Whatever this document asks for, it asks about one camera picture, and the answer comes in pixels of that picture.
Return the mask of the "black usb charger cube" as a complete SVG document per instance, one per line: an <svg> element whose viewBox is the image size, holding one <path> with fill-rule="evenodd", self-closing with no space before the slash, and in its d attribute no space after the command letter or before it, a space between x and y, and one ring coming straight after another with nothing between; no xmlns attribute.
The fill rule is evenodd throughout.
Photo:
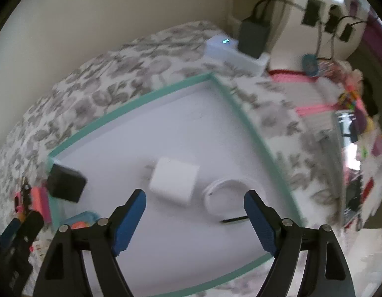
<svg viewBox="0 0 382 297"><path fill-rule="evenodd" d="M48 174L47 191L52 197L78 203L86 183L86 177L77 170L54 164Z"/></svg>

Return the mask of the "white cut-out shelf panel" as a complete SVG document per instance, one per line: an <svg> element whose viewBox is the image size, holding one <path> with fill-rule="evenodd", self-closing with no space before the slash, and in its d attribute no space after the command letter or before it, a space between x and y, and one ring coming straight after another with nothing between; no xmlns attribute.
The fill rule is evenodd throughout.
<svg viewBox="0 0 382 297"><path fill-rule="evenodd" d="M359 46L371 5L367 0L273 0L267 50L271 70L301 70L305 54L345 60Z"/></svg>

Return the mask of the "black power adapter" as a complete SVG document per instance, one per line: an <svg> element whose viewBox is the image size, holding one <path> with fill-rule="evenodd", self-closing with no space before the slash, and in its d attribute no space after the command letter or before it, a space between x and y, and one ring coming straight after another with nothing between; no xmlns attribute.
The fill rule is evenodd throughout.
<svg viewBox="0 0 382 297"><path fill-rule="evenodd" d="M253 58L260 58L270 34L270 23L248 17L242 21L239 31L238 49Z"/></svg>

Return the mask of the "orange carrot knife card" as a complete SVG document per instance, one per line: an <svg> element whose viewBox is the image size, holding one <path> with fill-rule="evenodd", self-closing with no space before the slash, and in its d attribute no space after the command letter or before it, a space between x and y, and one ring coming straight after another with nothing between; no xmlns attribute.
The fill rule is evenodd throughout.
<svg viewBox="0 0 382 297"><path fill-rule="evenodd" d="M92 211L85 211L70 217L62 222L62 224L67 224L71 229L82 229L85 227L92 226L100 216Z"/></svg>

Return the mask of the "white usb charger cube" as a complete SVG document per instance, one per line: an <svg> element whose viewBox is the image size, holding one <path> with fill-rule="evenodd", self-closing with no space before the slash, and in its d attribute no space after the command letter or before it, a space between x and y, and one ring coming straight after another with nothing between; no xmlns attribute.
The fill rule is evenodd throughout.
<svg viewBox="0 0 382 297"><path fill-rule="evenodd" d="M169 202L189 206L199 170L199 165L161 157L153 167L149 190Z"/></svg>

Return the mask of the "smartphone on stand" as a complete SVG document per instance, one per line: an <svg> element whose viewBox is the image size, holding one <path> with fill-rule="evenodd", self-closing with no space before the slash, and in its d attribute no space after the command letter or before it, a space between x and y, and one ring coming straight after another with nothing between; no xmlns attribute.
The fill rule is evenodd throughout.
<svg viewBox="0 0 382 297"><path fill-rule="evenodd" d="M332 116L340 158L340 226L355 231L362 229L362 158L359 129L350 110L335 111Z"/></svg>

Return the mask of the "white smartwatch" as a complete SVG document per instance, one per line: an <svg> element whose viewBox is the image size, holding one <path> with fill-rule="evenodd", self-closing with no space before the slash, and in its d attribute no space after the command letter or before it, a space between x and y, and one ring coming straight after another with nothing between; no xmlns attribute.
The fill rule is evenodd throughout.
<svg viewBox="0 0 382 297"><path fill-rule="evenodd" d="M202 192L206 212L222 223L247 219L244 197L249 190L255 190L262 200L266 200L265 189L251 178L222 178L213 181Z"/></svg>

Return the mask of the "round blue sticker jar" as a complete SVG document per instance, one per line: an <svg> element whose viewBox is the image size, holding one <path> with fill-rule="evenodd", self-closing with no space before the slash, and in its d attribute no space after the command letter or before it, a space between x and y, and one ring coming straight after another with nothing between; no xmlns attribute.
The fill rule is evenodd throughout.
<svg viewBox="0 0 382 297"><path fill-rule="evenodd" d="M308 77L316 77L319 73L318 59L315 54L305 54L301 59L301 67Z"/></svg>

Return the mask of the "pink kids band watch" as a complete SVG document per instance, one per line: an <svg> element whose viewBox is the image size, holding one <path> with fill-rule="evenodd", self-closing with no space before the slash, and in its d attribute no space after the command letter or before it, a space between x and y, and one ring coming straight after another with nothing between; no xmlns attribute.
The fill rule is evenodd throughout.
<svg viewBox="0 0 382 297"><path fill-rule="evenodd" d="M15 213L17 215L17 218L23 222L24 221L24 212L23 212L23 205L22 205L22 196L20 192L16 192L14 197L14 206L15 206Z"/></svg>

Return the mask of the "black toy car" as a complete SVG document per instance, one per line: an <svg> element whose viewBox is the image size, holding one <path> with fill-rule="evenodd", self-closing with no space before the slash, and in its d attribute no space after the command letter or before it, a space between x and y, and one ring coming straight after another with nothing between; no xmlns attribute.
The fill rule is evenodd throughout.
<svg viewBox="0 0 382 297"><path fill-rule="evenodd" d="M24 212L31 210L31 189L28 178L23 176L21 181L21 204Z"/></svg>

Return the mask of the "teal shallow cardboard tray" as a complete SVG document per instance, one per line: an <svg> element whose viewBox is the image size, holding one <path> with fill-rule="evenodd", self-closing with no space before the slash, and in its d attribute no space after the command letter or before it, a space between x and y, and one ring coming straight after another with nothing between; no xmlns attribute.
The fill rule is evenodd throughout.
<svg viewBox="0 0 382 297"><path fill-rule="evenodd" d="M264 264L243 211L247 190L280 216L299 209L263 138L213 74L160 88L97 119L49 154L87 180L77 203L51 198L54 227L107 217L143 190L147 206L118 264L135 296L187 296Z"/></svg>

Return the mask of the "pink white crochet mat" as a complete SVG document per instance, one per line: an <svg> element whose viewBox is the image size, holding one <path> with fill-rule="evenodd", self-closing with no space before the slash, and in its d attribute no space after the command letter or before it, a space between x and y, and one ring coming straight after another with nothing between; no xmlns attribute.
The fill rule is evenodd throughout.
<svg viewBox="0 0 382 297"><path fill-rule="evenodd" d="M339 110L355 114L363 173L362 228L382 229L382 130L378 115L371 115L362 100L362 73L350 69L316 77L289 70L272 70L269 74L306 124L301 142L318 158L326 173L328 188L337 202L339 226L340 158L332 116ZM343 231L348 236L356 232L354 227Z"/></svg>

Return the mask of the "floral grey white blanket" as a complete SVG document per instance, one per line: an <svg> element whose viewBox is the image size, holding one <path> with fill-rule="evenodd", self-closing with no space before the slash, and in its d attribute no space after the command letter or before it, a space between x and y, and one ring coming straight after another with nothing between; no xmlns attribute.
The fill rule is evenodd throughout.
<svg viewBox="0 0 382 297"><path fill-rule="evenodd" d="M132 100L199 74L214 73L242 105L288 182L306 226L339 224L339 203L318 162L317 145L296 115L285 85L231 64L209 60L206 41L219 33L210 22L190 22L138 38L99 55L34 103L0 148L0 233L15 211L22 176L40 183L49 153L87 124Z"/></svg>

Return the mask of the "white power strip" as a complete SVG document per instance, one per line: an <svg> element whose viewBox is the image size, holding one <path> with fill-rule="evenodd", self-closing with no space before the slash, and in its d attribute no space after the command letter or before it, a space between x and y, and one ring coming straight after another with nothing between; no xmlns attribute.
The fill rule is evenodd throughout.
<svg viewBox="0 0 382 297"><path fill-rule="evenodd" d="M225 35L215 35L206 41L205 55L261 76L267 68L270 54L263 52L259 58L253 58L238 49L239 42Z"/></svg>

